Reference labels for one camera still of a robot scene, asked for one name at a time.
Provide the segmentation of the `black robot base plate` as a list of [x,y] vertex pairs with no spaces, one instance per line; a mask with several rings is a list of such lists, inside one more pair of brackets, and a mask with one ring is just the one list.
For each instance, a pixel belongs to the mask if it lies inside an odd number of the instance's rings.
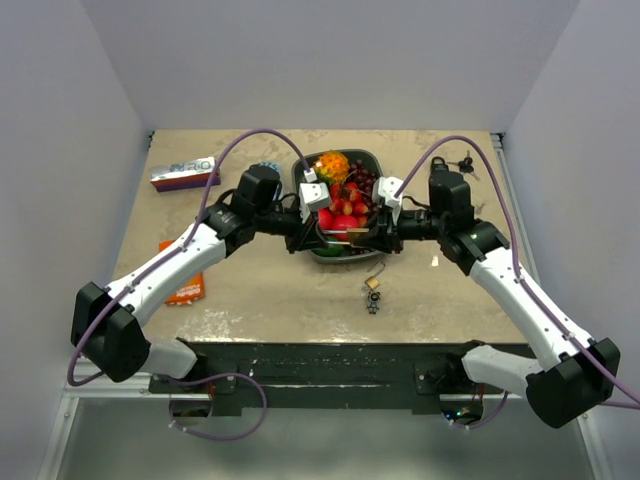
[[440,399],[478,388],[454,365],[458,344],[197,343],[180,386],[161,375],[154,394],[213,401],[218,416],[244,408],[393,409],[437,414]]

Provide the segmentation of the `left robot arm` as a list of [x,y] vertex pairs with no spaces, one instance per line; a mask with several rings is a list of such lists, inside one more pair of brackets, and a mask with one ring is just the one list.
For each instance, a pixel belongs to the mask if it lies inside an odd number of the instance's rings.
[[187,230],[134,272],[101,287],[89,282],[77,293],[71,329],[76,356],[84,356],[114,382],[139,372],[171,377],[185,392],[200,390],[207,368],[183,340],[151,341],[144,325],[188,280],[225,260],[258,233],[281,236],[289,252],[326,245],[317,211],[331,203],[326,184],[298,187],[297,208],[276,203],[275,170],[253,165],[237,187],[206,207]]

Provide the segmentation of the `black Kaijing padlock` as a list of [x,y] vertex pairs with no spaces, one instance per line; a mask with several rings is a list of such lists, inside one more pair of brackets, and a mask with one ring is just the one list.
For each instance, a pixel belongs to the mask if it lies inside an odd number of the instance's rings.
[[431,159],[430,173],[447,172],[449,170],[447,162],[440,156],[434,156]]

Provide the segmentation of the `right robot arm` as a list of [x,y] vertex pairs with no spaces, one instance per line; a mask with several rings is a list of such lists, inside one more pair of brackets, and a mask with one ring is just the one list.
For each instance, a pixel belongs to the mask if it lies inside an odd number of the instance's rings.
[[471,341],[452,355],[448,386],[459,393],[485,384],[527,400],[539,419],[560,428],[612,395],[620,351],[595,340],[570,320],[517,260],[514,243],[475,216],[464,177],[445,167],[429,177],[430,204],[405,210],[401,181],[381,177],[373,186],[380,209],[359,246],[399,253],[406,240],[435,240],[442,254],[483,288],[525,337],[533,355],[521,357]]

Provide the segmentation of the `small brass padlock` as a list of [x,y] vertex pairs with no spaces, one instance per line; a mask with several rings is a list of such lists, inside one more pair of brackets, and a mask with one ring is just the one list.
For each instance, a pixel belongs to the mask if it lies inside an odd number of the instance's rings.
[[364,280],[364,286],[370,290],[375,291],[380,286],[379,276],[384,272],[386,264],[384,261],[378,261],[372,265],[368,270],[368,276]]

